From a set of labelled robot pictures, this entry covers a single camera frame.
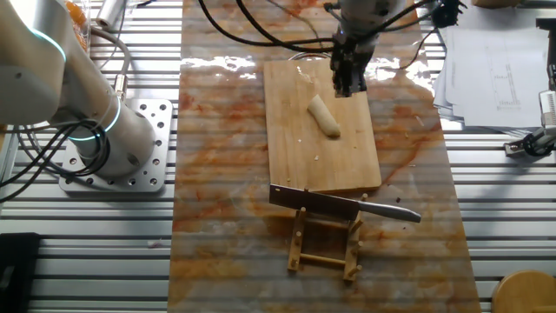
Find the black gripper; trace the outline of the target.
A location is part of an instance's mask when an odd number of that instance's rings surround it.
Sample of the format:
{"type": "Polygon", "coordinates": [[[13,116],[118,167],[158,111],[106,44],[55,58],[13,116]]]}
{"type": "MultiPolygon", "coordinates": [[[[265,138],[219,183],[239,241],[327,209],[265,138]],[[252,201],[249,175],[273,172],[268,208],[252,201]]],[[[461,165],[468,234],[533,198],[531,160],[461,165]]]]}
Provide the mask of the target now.
{"type": "Polygon", "coordinates": [[[352,37],[333,37],[333,44],[330,68],[335,95],[350,97],[351,93],[366,91],[365,68],[374,54],[374,40],[357,43],[352,37]]]}

